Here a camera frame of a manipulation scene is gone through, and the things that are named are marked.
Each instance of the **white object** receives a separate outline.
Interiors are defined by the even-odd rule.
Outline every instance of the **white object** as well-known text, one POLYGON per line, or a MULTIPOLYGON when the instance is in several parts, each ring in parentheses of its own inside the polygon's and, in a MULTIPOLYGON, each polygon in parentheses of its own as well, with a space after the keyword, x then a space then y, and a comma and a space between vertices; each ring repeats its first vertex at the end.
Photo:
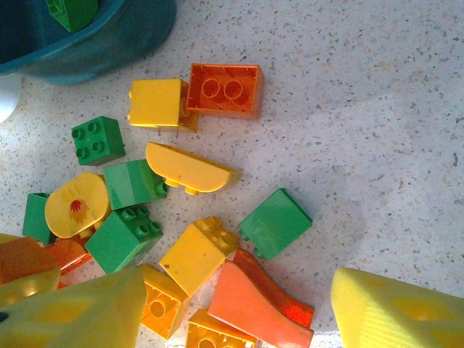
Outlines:
POLYGON ((15 110, 21 94, 21 76, 0 76, 0 123, 15 110))

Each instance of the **green square brick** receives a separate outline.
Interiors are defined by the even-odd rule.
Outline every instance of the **green square brick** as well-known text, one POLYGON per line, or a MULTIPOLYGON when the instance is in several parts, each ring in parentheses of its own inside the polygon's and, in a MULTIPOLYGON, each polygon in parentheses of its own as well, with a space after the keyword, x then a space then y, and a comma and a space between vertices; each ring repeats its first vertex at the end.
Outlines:
POLYGON ((113 210, 167 196, 164 179, 150 169, 146 159, 106 167, 103 174, 113 210))
POLYGON ((88 240, 86 249, 105 273, 137 265, 162 237, 148 214, 145 207, 116 210, 88 240))
POLYGON ((239 223, 239 234, 258 257, 271 260, 311 226, 311 217, 279 188, 239 223))
POLYGON ((80 165, 102 165, 125 156, 117 120, 100 116, 72 129, 80 165))
POLYGON ((70 33, 86 27, 99 10, 97 0, 46 0, 46 5, 49 14, 70 33))
POLYGON ((36 241, 40 241, 44 246, 53 243, 57 238, 46 224, 45 204, 47 198, 49 198, 49 194, 28 194, 22 226, 23 236, 30 236, 36 241))

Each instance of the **yellow block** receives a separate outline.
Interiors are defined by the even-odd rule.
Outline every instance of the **yellow block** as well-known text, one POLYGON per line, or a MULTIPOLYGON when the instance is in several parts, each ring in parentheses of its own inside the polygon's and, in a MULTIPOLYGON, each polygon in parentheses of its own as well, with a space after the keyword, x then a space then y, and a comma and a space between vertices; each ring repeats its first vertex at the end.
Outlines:
POLYGON ((61 270, 54 268, 0 286, 0 307, 22 301, 32 295, 56 290, 60 276, 61 270))
POLYGON ((197 310, 190 318, 186 348, 255 348, 257 339, 197 310))
POLYGON ((137 268, 144 274, 146 288, 141 323, 163 339, 169 339, 181 325, 190 297, 167 275, 147 265, 137 268))
POLYGON ((215 216, 192 223, 159 261, 190 297, 239 247, 239 238, 222 224, 215 216))
POLYGON ((46 223, 56 236, 91 235, 111 209, 103 175, 82 173, 53 192, 46 201, 46 223))
POLYGON ((20 237, 10 236, 9 234, 0 233, 0 244, 7 243, 8 241, 14 241, 15 239, 18 239, 18 238, 20 237))
POLYGON ((1 309, 1 348, 129 348, 145 304, 142 272, 121 270, 1 309))
POLYGON ((463 348, 464 299, 350 268, 332 307, 344 348, 463 348))
POLYGON ((240 170, 220 165, 173 146, 149 142, 146 160, 150 168, 166 178, 166 184, 186 187, 188 194, 213 192, 237 184, 240 170))
POLYGON ((180 78, 135 80, 129 91, 129 123, 160 131, 196 132, 198 114, 186 111, 189 85, 180 78))

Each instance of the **speckled countertop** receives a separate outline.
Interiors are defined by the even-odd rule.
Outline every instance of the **speckled countertop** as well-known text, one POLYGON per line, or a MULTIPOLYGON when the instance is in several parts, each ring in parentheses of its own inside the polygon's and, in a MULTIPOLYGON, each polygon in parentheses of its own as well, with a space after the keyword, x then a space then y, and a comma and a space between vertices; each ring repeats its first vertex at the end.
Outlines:
MULTIPOLYGON (((189 196, 174 188, 150 204, 165 237, 144 262, 156 265, 191 221, 208 215, 237 232, 284 186, 315 223, 263 266, 315 306, 312 347, 341 346, 329 296, 337 267, 464 297, 464 4, 222 2, 180 2, 162 48, 111 75, 73 87, 24 79, 19 107, 0 125, 0 230, 21 233, 27 193, 95 170, 78 165, 70 129, 107 115, 120 121, 128 154, 119 162, 143 158, 146 142, 160 141, 244 170, 229 190, 189 196), (197 134, 130 127, 132 80, 188 80, 192 62, 261 65, 261 120, 203 117, 197 134)), ((67 281, 101 273, 88 264, 67 281)), ((216 278, 188 316, 208 305, 216 278)), ((141 327, 138 348, 182 347, 185 335, 186 321, 167 343, 141 327)))

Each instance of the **toy building block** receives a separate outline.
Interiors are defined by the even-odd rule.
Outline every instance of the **toy building block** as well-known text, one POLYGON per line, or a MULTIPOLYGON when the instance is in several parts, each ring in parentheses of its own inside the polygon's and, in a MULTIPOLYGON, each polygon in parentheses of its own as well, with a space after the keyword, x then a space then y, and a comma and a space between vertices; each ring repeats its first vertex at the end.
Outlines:
POLYGON ((259 65, 192 64, 187 110, 201 115, 257 119, 264 74, 259 65))
POLYGON ((295 323, 310 328, 314 308, 297 301, 287 294, 261 267, 251 254, 243 249, 237 249, 233 263, 238 265, 245 275, 268 298, 273 306, 295 323))
POLYGON ((146 304, 141 324, 163 339, 169 339, 182 323, 190 297, 177 283, 147 266, 137 266, 144 274, 146 304))
POLYGON ((22 301, 32 295, 56 290, 59 277, 59 268, 52 268, 0 286, 0 307, 22 301))
POLYGON ((208 314, 274 347, 308 348, 313 331, 285 316, 262 289, 236 263, 226 261, 208 314))
POLYGON ((0 233, 0 244, 7 243, 8 241, 14 241, 19 238, 21 237, 0 233))
POLYGON ((0 285, 56 266, 55 259, 31 237, 0 244, 0 285))
POLYGON ((208 315, 207 310, 197 310, 188 320, 186 348, 255 348, 256 338, 208 315))
POLYGON ((0 309, 0 347, 135 347, 144 304, 137 269, 32 296, 0 309))
POLYGON ((106 167, 103 174, 114 210, 167 196, 164 179, 150 169, 146 159, 106 167))
POLYGON ((58 238, 54 244, 49 245, 46 250, 58 262, 58 267, 62 275, 71 270, 79 268, 81 265, 90 261, 92 255, 84 249, 83 245, 72 239, 58 238))
POLYGON ((60 238, 90 236, 111 212, 103 175, 81 173, 54 191, 46 201, 45 219, 60 238))
POLYGON ((86 243, 86 249, 105 273, 137 265, 161 239, 160 225, 145 207, 112 212, 86 243))
POLYGON ((331 300, 345 348, 464 347, 464 299, 459 297, 340 268, 331 300))
POLYGON ((24 224, 22 226, 23 236, 31 236, 44 246, 53 243, 56 239, 45 220, 45 204, 49 196, 49 194, 42 193, 28 194, 24 224))
POLYGON ((180 78, 135 80, 129 91, 129 123, 159 131, 196 132, 198 114, 186 111, 188 89, 180 78))
POLYGON ((186 192, 193 195, 232 187, 243 174, 174 146, 153 142, 146 145, 146 160, 156 174, 166 178, 167 185, 185 186, 186 192))
POLYGON ((224 231, 222 224, 215 216, 195 221, 159 261, 190 297, 239 247, 238 237, 224 231))
POLYGON ((72 129, 80 165, 103 165, 125 156, 117 120, 100 116, 72 129))
POLYGON ((271 260, 311 226, 311 217, 279 188, 239 223, 239 234, 252 241, 259 258, 271 260))
POLYGON ((67 31, 84 29, 99 10, 97 0, 46 0, 49 14, 67 31))

